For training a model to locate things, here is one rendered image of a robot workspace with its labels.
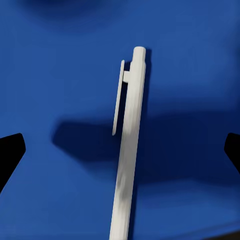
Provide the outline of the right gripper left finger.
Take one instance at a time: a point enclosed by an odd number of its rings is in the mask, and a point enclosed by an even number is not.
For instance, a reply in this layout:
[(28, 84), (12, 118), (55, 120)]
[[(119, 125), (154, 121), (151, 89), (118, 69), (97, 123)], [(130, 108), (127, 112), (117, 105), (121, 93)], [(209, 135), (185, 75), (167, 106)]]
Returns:
[(26, 152), (22, 133), (0, 138), (0, 193)]

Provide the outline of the folder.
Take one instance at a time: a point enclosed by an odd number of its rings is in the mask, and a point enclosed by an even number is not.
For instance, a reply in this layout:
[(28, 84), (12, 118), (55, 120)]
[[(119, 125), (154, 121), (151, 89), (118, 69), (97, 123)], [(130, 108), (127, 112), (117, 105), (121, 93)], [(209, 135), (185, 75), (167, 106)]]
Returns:
[(110, 240), (128, 83), (146, 72), (128, 240), (240, 240), (240, 0), (0, 0), (0, 139), (26, 152), (0, 240)]

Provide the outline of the pen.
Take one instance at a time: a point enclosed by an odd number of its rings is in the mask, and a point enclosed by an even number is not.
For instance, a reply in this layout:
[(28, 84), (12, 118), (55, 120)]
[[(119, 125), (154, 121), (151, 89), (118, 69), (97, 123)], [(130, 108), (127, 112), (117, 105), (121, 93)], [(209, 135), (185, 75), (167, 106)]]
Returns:
[(121, 62), (112, 135), (116, 133), (117, 129), (122, 82), (128, 83), (128, 87), (116, 175), (110, 240), (128, 240), (132, 189), (146, 72), (145, 57), (146, 48), (136, 46), (129, 71), (124, 71), (124, 61)]

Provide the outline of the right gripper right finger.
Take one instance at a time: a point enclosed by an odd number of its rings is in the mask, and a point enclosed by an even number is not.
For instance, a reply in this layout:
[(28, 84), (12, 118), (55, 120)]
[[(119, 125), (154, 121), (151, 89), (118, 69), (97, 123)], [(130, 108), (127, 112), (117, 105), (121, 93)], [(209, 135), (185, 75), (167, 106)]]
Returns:
[(240, 135), (235, 133), (229, 133), (225, 145), (224, 151), (240, 173)]

